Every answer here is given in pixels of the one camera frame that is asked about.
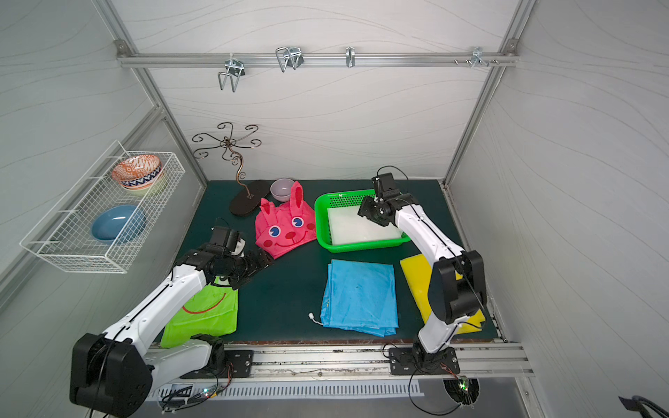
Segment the green plastic basket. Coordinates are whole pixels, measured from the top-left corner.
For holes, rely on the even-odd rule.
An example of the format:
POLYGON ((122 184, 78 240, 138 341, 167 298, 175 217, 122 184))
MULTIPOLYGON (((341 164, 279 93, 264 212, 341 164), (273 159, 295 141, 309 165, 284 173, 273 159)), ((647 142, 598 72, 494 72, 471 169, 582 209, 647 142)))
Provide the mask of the green plastic basket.
POLYGON ((333 254, 399 247, 410 238, 397 227, 379 226, 358 215, 365 197, 374 191, 326 193, 315 202, 318 243, 333 254))

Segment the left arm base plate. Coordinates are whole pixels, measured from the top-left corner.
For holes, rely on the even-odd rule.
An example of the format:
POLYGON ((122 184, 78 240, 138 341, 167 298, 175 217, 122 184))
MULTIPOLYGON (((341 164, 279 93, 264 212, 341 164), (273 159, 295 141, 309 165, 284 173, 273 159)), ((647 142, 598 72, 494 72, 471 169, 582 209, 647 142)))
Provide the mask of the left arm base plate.
POLYGON ((183 374, 181 378, 249 378, 253 358, 253 350, 229 350, 221 346, 212 351, 207 364, 202 369, 183 374))

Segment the pink bunny raincoat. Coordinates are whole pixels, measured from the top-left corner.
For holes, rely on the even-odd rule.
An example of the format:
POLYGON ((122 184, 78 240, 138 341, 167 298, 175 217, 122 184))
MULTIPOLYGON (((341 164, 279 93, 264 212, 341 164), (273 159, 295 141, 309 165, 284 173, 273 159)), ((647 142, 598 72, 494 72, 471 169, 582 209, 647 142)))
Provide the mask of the pink bunny raincoat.
POLYGON ((289 201, 276 206, 261 199, 260 212, 255 219, 255 243, 273 259, 278 259, 316 240, 315 210, 305 200, 299 182, 291 187, 289 201))

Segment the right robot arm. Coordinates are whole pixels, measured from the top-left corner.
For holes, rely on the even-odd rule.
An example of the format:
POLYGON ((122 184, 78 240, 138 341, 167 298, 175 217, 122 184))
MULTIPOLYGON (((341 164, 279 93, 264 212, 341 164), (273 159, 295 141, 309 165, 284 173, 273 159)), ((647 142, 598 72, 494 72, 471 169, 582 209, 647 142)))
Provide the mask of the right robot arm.
POLYGON ((443 233, 418 200, 401 192, 391 173, 378 174, 372 182, 375 195, 363 199, 358 215, 379 226, 398 228, 430 264, 427 297, 431 314, 417 338, 423 354, 435 355, 449 348, 456 331, 484 309, 483 257, 477 251, 466 251, 443 233))

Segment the lime green frog raincoat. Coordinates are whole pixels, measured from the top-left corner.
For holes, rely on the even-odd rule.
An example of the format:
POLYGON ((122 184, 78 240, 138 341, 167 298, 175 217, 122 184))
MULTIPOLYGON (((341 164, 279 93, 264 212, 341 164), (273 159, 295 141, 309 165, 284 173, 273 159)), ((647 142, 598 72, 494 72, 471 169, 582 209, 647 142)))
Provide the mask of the lime green frog raincoat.
POLYGON ((162 348, 176 348, 197 335, 221 337, 237 330, 239 291, 207 286, 195 294, 167 323, 162 348))

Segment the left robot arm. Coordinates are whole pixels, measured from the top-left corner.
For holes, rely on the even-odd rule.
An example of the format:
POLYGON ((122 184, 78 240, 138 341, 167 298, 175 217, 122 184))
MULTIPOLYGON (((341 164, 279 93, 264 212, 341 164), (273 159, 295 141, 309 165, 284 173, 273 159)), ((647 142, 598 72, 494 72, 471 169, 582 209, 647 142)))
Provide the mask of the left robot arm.
POLYGON ((214 227, 211 239, 179 258, 134 309, 103 333, 77 340, 71 354, 71 403, 90 415, 129 417, 154 390, 185 374, 231 376, 233 364, 221 343, 194 340, 155 352, 150 348, 200 291, 225 284, 237 290, 273 262, 266 250, 247 248, 239 232, 214 227))

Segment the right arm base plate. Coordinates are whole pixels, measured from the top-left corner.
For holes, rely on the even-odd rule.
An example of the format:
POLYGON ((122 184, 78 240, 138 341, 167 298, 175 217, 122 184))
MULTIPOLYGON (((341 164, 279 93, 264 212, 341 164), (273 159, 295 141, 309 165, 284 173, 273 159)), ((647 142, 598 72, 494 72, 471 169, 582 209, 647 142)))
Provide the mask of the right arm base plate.
POLYGON ((434 354, 423 352, 418 346, 412 348, 392 347, 385 351, 390 362, 392 376, 457 376, 461 373, 456 350, 453 347, 434 354))

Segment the white raincoat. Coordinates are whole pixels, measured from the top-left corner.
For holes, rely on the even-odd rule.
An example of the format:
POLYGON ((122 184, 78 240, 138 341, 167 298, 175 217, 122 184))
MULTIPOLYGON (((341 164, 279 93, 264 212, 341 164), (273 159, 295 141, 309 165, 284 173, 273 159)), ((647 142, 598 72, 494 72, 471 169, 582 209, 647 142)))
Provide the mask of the white raincoat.
POLYGON ((334 246, 373 241, 395 240, 402 232, 395 226, 379 226, 360 217, 359 207, 336 207, 328 209, 331 242, 334 246))

